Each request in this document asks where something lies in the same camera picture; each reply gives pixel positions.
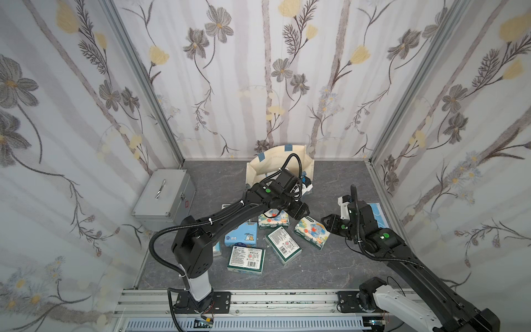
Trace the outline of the elephant tissue pack front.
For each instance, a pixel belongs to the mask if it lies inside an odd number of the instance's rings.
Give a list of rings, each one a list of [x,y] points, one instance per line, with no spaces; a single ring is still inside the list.
[[[323,224],[309,216],[297,223],[294,232],[319,250],[323,249],[330,236]]]

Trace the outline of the green barcode tissue pack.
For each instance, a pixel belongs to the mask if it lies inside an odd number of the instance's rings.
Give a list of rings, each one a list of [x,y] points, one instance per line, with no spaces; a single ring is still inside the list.
[[[265,237],[283,265],[290,263],[302,253],[301,247],[285,228],[277,228]]]
[[[266,251],[262,248],[234,246],[228,262],[228,270],[238,273],[261,275]]]

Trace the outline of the cream canvas tote bag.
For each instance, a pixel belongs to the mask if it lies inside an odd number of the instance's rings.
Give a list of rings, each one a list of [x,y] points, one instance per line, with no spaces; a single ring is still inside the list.
[[[259,153],[246,166],[246,184],[254,185],[278,171],[288,156],[295,153],[301,159],[302,175],[314,179],[315,161],[309,156],[305,145],[282,145]]]

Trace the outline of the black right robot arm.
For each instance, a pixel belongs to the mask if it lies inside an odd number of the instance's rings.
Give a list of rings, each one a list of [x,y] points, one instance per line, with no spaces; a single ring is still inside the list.
[[[422,263],[405,240],[381,228],[370,205],[358,199],[357,189],[342,197],[341,214],[321,222],[328,232],[358,244],[366,258],[386,264],[424,302],[420,305],[374,277],[359,287],[362,309],[387,311],[416,331],[500,331],[500,319],[488,308],[476,308]]]

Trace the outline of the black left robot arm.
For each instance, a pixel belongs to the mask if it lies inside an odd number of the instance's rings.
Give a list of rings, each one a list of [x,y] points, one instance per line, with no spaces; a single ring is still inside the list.
[[[149,253],[161,265],[178,273],[188,292],[191,307],[197,313],[207,311],[214,303],[208,269],[213,263],[213,247],[228,232],[244,222],[275,209],[294,219],[310,214],[301,201],[303,190],[302,162],[296,153],[286,158],[278,171],[252,185],[241,199],[207,217],[186,217],[180,225],[156,232],[149,241]],[[159,237],[175,232],[171,245],[177,264],[164,260],[155,249]]]

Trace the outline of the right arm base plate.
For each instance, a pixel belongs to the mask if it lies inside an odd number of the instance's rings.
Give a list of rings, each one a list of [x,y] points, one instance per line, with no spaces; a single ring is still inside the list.
[[[373,313],[374,309],[362,305],[358,291],[338,291],[337,310],[340,313]]]

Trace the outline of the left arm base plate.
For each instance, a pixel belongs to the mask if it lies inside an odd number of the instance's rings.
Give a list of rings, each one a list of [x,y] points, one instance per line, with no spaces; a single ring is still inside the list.
[[[175,314],[229,314],[232,293],[228,291],[213,291],[205,299],[196,301],[188,291],[176,293],[173,302]]]

